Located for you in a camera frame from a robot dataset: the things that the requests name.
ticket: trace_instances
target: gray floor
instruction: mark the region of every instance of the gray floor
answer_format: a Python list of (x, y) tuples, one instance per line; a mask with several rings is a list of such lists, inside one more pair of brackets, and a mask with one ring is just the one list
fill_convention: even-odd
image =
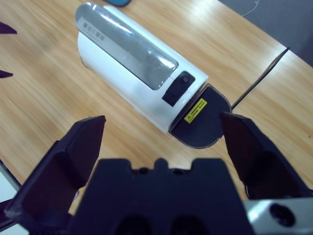
[[(257, 0), (220, 0), (243, 15)], [(313, 0), (259, 0), (247, 20), (313, 67)]]

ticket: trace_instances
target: purple object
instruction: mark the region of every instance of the purple object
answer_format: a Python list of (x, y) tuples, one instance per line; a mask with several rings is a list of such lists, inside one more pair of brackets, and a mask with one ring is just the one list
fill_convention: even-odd
[[(10, 26), (0, 22), (0, 34), (17, 34), (17, 31)], [(12, 77), (13, 74), (0, 70), (0, 78)]]
[(0, 70), (0, 78), (6, 78), (6, 77), (12, 77), (12, 76), (13, 76), (12, 73)]
[(0, 22), (0, 34), (17, 34), (17, 31), (10, 26)]

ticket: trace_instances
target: screw hole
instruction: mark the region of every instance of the screw hole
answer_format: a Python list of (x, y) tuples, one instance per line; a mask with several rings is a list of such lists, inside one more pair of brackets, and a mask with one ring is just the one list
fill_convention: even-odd
[(174, 169), (173, 170), (173, 174), (175, 174), (175, 175), (184, 175), (185, 171), (183, 171), (181, 169)]
[(146, 168), (146, 167), (142, 167), (142, 168), (140, 168), (140, 169), (138, 170), (138, 172), (139, 172), (140, 174), (142, 174), (142, 175), (146, 175), (146, 174), (148, 174), (149, 169)]
[(284, 227), (291, 227), (295, 224), (295, 217), (288, 207), (275, 203), (271, 205), (269, 212), (274, 220)]

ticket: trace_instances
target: blue object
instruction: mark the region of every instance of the blue object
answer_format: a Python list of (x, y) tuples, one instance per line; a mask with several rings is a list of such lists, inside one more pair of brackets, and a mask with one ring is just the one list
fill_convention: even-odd
[(128, 3), (131, 2), (131, 0), (105, 0), (108, 3), (111, 3), (114, 6), (126, 6)]

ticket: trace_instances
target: wooden table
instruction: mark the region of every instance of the wooden table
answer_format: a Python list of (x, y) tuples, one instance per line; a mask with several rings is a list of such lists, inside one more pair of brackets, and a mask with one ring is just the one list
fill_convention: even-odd
[[(184, 146), (172, 136), (160, 132), (101, 78), (82, 66), (74, 13), (83, 2), (0, 0), (0, 21), (18, 31), (18, 35), (0, 36), (0, 69), (14, 73), (14, 77), (0, 81), (0, 159), (23, 183), (53, 142), (60, 139), (75, 121), (105, 114), (107, 123), (100, 158), (128, 158), (134, 168), (152, 168), (160, 157), (166, 158), (170, 167), (183, 168), (189, 168), (197, 157), (222, 158), (244, 198), (243, 186), (223, 139), (203, 150)], [(285, 49), (217, 0), (133, 0), (121, 10), (207, 73), (209, 83), (230, 103)], [(302, 87), (302, 83), (295, 79), (311, 84), (312, 68), (292, 56), (305, 72), (302, 77), (289, 78), (288, 82), (297, 85), (297, 94), (306, 100), (309, 107), (309, 99), (313, 100), (309, 95), (310, 86)], [(292, 67), (291, 71), (296, 73), (297, 68)], [(282, 70), (276, 73), (284, 78), (291, 72)], [(270, 82), (262, 83), (262, 86), (265, 84), (271, 86)], [(235, 112), (251, 116), (257, 124), (262, 124), (261, 129), (273, 127), (266, 129), (265, 133), (279, 137), (285, 126), (278, 122), (274, 128), (267, 119), (272, 115), (279, 120), (284, 115), (277, 105), (271, 103), (276, 96), (271, 97), (263, 90), (255, 93), (247, 97), (251, 102), (240, 104)], [(262, 97), (262, 102), (253, 102), (258, 100), (253, 97), (258, 96)], [(288, 105), (290, 97), (289, 93), (283, 96), (282, 92), (278, 99)], [(313, 116), (307, 107), (301, 108), (307, 110), (306, 118)], [(299, 113), (291, 110), (285, 125), (303, 125), (304, 120)], [(305, 127), (312, 129), (309, 122)], [(309, 157), (312, 150), (308, 147), (310, 139), (305, 139), (306, 148), (303, 150), (302, 142), (293, 141), (299, 134), (299, 129), (289, 129), (288, 135), (284, 136), (287, 148), (280, 145), (281, 139), (273, 138), (273, 141), (278, 142), (284, 153), (289, 152), (288, 147), (292, 144), (298, 148), (296, 153), (305, 153), (303, 162), (292, 162), (301, 173), (303, 165), (312, 163)], [(309, 173), (305, 175), (308, 182), (312, 182), (312, 178)], [(75, 200), (71, 212), (75, 211), (78, 203), (79, 199)]]

